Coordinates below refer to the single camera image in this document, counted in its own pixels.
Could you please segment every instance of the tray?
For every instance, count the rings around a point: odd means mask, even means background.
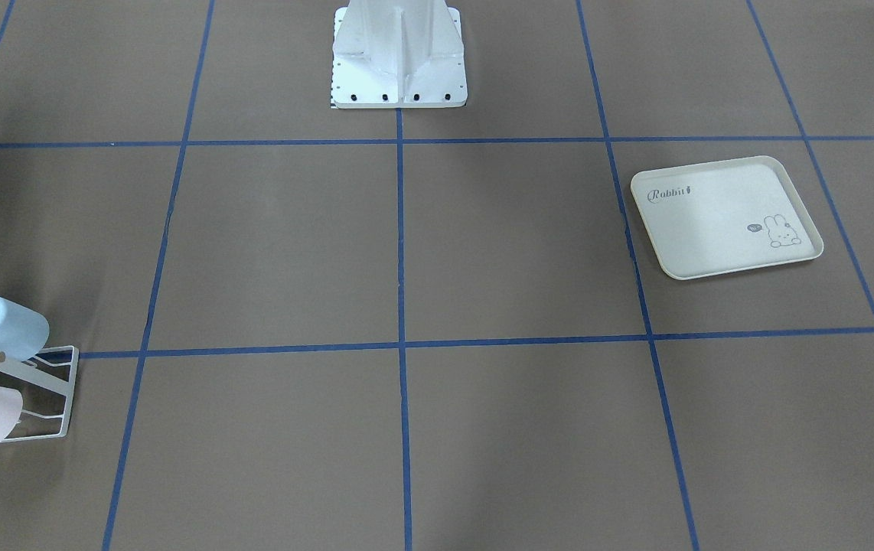
[[[671,278],[808,261],[825,250],[790,175],[772,157],[638,172],[631,194]]]

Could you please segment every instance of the blue cup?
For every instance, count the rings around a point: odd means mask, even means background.
[[[0,297],[0,351],[23,362],[38,354],[49,338],[49,321],[38,311]]]

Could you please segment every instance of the white wire rack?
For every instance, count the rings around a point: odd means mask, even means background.
[[[2,443],[60,439],[70,428],[77,387],[76,346],[44,348],[30,360],[0,364],[0,385],[23,394],[23,415]]]

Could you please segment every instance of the rabbit illustration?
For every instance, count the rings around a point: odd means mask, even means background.
[[[801,243],[801,238],[797,237],[797,231],[794,231],[794,228],[783,216],[766,217],[763,219],[763,223],[767,227],[767,235],[770,237],[770,247],[787,247]]]

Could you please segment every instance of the brown floor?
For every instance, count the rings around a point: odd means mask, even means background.
[[[0,295],[83,352],[0,549],[874,549],[874,2],[458,0],[402,114],[343,2],[0,0]],[[669,279],[630,179],[752,155],[824,255]]]

